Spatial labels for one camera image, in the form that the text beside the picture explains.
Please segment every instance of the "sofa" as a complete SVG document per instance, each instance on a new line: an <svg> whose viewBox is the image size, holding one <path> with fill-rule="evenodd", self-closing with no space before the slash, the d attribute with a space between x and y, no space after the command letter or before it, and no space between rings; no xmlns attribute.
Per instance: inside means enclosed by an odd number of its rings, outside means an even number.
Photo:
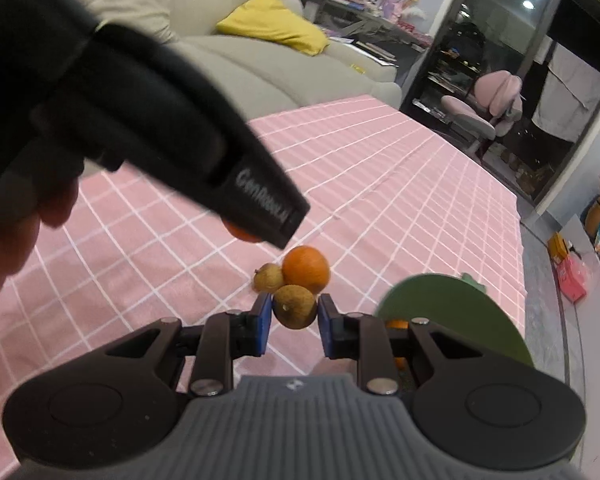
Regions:
<svg viewBox="0 0 600 480"><path fill-rule="evenodd" d="M80 1L102 20L138 28L176 50L245 120L363 94L400 105L395 69L345 45L331 43L311 57L268 41L216 34L216 23L247 0ZM299 0L284 1L302 15Z"/></svg>

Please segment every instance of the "red box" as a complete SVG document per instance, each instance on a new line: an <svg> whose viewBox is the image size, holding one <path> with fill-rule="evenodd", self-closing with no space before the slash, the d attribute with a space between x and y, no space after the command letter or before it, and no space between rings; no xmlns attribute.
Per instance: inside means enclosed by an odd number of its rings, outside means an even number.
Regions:
<svg viewBox="0 0 600 480"><path fill-rule="evenodd" d="M569 253L558 265L557 272L560 290L571 303L575 303L587 293L587 266L575 254Z"/></svg>

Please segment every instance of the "pink tablecloth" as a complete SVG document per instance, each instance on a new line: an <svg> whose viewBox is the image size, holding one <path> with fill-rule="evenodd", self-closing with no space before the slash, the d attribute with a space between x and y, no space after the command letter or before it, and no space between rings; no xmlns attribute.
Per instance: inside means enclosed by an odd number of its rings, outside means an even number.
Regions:
<svg viewBox="0 0 600 480"><path fill-rule="evenodd" d="M516 199L477 164L368 96L251 124L312 204L293 245L327 256L341 311L372 312L412 274L469 272L523 331ZM84 180L68 224L41 232L0 294L0 414L18 384L158 317L250 308L253 270L281 254L132 168ZM269 341L238 377L309 373L322 355L315 326L274 322ZM0 429L0 476L15 466Z"/></svg>

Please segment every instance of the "human hand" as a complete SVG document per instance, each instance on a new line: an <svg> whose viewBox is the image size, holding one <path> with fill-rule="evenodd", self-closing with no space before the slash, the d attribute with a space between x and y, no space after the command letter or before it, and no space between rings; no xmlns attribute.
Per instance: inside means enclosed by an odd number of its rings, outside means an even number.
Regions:
<svg viewBox="0 0 600 480"><path fill-rule="evenodd" d="M7 276L19 272L26 263L38 240L40 222L59 228L69 219L77 198L78 181L75 180L16 225L0 227L0 290Z"/></svg>

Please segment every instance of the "orange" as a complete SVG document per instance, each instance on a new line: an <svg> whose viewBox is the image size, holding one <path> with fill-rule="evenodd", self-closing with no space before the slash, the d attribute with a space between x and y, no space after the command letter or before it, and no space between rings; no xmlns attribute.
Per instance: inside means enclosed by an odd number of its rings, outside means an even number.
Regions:
<svg viewBox="0 0 600 480"><path fill-rule="evenodd" d="M403 319L392 319L387 321L384 324L387 328L408 328L409 322ZM398 370L406 370L407 369L407 359L404 357L396 357L394 358L395 365L398 367Z"/></svg>
<svg viewBox="0 0 600 480"><path fill-rule="evenodd" d="M229 231L233 236L238 238L238 240L242 240L243 242L249 242L251 244L257 244L262 241L262 238L258 238L257 236L253 236L249 234L247 231L243 231L238 226L233 225L228 220L222 219L222 223L227 231Z"/></svg>
<svg viewBox="0 0 600 480"><path fill-rule="evenodd" d="M282 275L287 285L304 286L312 294L319 294L329 283L331 269L318 249L300 245L282 260Z"/></svg>
<svg viewBox="0 0 600 480"><path fill-rule="evenodd" d="M384 324L387 328L409 328L409 322L403 319L392 319Z"/></svg>

